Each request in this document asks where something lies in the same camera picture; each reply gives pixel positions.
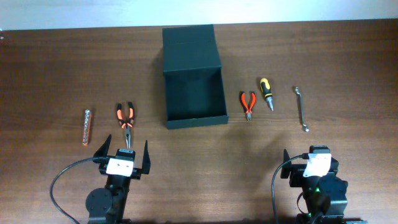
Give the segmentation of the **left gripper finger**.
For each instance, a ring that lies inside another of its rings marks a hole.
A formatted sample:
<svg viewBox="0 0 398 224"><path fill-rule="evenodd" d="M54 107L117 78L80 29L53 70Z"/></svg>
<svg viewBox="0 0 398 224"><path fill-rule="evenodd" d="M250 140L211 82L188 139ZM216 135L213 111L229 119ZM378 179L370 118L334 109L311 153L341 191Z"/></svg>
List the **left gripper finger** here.
<svg viewBox="0 0 398 224"><path fill-rule="evenodd" d="M94 153L93 157L106 157L111 144L112 135L109 135L103 145Z"/></svg>
<svg viewBox="0 0 398 224"><path fill-rule="evenodd" d="M143 158L142 158L141 173L142 174L149 174L150 167L151 167L151 161L150 161L150 156L149 156L149 151L148 151L148 140L146 140L146 143L145 143L145 146L144 146L144 155L143 155Z"/></svg>

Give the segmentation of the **orange black long-nose pliers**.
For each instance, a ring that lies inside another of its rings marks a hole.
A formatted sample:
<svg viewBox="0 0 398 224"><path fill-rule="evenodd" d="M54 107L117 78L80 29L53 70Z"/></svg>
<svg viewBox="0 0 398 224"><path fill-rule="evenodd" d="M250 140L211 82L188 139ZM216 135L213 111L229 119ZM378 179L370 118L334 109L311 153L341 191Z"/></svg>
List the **orange black long-nose pliers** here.
<svg viewBox="0 0 398 224"><path fill-rule="evenodd" d="M120 104L120 103L117 104L116 115L117 115L120 127L124 130L126 147L128 149L130 149L131 148L131 129L134 126L135 111L134 111L134 105L131 101L128 101L127 104L129 107L129 116L127 117L127 119L124 119L124 117L123 117L122 104Z"/></svg>

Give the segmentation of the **orange socket bit rail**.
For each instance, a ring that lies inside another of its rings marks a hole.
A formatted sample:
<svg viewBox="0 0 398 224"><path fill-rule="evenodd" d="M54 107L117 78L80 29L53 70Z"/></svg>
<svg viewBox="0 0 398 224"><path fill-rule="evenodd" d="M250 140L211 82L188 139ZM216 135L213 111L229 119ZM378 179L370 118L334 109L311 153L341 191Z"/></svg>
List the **orange socket bit rail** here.
<svg viewBox="0 0 398 224"><path fill-rule="evenodd" d="M83 120L83 137L82 144L87 146L90 140L90 127L91 127L91 110L85 110L85 116Z"/></svg>

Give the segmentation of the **silver offset ring wrench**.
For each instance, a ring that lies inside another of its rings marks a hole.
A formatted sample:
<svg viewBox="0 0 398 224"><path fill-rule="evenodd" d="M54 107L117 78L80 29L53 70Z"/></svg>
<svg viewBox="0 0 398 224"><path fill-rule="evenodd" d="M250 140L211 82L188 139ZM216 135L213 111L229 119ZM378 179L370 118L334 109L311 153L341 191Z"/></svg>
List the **silver offset ring wrench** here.
<svg viewBox="0 0 398 224"><path fill-rule="evenodd" d="M301 117L301 125L303 127L303 130L307 133L309 132L308 126L305 124L305 117L303 113L303 99L302 99L302 94L299 90L299 87L295 87L295 94L298 97L298 102L299 102L299 109L300 109L300 117Z"/></svg>

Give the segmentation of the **yellow black stubby screwdriver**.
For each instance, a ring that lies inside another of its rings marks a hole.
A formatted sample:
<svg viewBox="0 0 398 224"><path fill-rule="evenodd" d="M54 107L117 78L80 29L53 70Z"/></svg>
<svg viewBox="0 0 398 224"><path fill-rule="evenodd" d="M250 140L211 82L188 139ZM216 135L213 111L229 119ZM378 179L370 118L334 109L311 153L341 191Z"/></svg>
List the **yellow black stubby screwdriver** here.
<svg viewBox="0 0 398 224"><path fill-rule="evenodd" d="M268 81L268 79L266 78L262 78L260 81L261 84L261 91L262 94L264 95L264 99L267 102L269 108L271 109L271 111L274 110L274 105L273 105L273 94L271 92L271 86L270 83Z"/></svg>

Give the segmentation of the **small red cutting pliers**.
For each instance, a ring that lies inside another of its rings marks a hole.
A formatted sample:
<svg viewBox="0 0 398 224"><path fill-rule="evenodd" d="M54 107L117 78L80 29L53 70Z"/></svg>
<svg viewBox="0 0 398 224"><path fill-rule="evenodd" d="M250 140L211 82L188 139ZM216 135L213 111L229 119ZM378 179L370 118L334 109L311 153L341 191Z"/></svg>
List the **small red cutting pliers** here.
<svg viewBox="0 0 398 224"><path fill-rule="evenodd" d="M252 119L252 110L254 108L254 105L256 104L256 94L253 91L249 92L250 100L247 102L246 101L246 94L244 91L240 91L239 93L239 100L241 102L241 105L244 109L246 119L250 121Z"/></svg>

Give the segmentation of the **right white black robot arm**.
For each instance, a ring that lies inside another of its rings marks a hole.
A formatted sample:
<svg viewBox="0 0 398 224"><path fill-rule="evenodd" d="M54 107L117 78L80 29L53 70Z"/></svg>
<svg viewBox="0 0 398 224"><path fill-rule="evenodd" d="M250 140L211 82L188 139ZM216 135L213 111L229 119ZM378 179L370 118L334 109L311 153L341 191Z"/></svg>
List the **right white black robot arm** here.
<svg viewBox="0 0 398 224"><path fill-rule="evenodd" d="M298 196L305 200L306 212L300 212L295 223L343 223L344 210L348 204L348 183L337 177L339 162L331 156L324 145L310 146L308 153L297 156L305 164L292 164L284 150L282 179L289 179L292 188L300 188Z"/></svg>

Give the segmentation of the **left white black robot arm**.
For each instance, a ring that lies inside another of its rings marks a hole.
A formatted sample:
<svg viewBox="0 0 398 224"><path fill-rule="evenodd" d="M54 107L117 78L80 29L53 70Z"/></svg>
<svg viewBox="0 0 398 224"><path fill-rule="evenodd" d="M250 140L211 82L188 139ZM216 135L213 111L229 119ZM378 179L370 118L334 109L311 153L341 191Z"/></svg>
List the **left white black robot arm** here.
<svg viewBox="0 0 398 224"><path fill-rule="evenodd" d="M142 167L135 164L136 152L130 149L118 149L114 156L108 155L111 136L94 153L93 162L98 164L99 172L107 177L102 188L92 190L86 198L85 206L89 212L89 223L132 223L124 218L127 196L132 180L149 174L151 162L148 144L144 146Z"/></svg>

